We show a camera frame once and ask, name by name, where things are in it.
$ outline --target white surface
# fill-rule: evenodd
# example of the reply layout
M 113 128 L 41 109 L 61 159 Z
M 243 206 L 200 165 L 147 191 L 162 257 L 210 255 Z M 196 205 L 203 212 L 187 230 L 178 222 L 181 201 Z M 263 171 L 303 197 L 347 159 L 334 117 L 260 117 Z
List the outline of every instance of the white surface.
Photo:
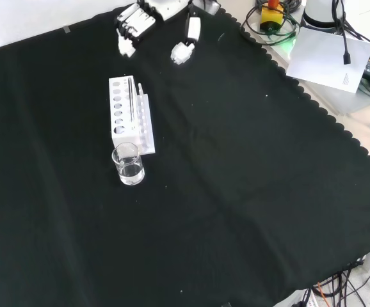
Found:
M 135 0 L 0 0 L 0 46 L 133 2 Z
M 370 57 L 370 43 L 347 39 L 351 64 L 343 64 L 343 37 L 301 28 L 286 74 L 355 93 Z

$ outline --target white test tube rack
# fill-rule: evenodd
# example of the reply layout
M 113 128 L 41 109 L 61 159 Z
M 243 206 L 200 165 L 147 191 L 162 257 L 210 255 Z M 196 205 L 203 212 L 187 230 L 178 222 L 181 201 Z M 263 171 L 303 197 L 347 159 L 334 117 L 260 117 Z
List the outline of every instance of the white test tube rack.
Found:
M 130 142 L 138 147 L 140 155 L 154 154 L 149 100 L 141 84 L 137 93 L 133 76 L 109 79 L 109 101 L 114 147 Z

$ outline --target white device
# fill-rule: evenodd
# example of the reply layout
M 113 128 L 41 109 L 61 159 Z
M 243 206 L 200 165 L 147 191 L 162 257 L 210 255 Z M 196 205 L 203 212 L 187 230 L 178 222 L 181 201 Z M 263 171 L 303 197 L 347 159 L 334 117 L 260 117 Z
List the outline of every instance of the white device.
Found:
M 111 135 L 116 148 L 121 143 L 135 144 L 141 155 L 155 153 L 148 95 L 134 77 L 109 79 Z
M 343 16 L 341 2 L 337 5 L 337 18 Z M 332 0 L 308 0 L 303 13 L 302 22 L 308 28 L 315 28 L 323 31 L 333 31 L 335 23 L 332 16 Z

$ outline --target orange cable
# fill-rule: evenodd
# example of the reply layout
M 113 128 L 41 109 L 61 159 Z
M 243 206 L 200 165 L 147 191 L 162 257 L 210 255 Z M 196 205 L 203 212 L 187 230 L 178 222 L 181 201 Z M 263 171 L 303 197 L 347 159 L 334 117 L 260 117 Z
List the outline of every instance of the orange cable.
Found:
M 321 297 L 325 300 L 326 305 L 328 307 L 330 307 L 330 305 L 328 304 L 328 301 L 325 298 L 325 294 L 323 293 L 323 290 L 321 289 L 320 283 L 318 283 L 318 287 L 319 287 L 319 291 L 320 291 Z

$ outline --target yellow base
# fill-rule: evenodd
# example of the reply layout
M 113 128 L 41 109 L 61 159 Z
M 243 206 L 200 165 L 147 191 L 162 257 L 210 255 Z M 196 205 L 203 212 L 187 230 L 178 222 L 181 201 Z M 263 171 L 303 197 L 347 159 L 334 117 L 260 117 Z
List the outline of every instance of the yellow base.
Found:
M 283 7 L 278 5 L 278 10 L 283 11 Z M 283 14 L 278 11 L 269 10 L 268 8 L 262 8 L 261 24 L 264 22 L 276 22 L 277 24 L 283 23 Z

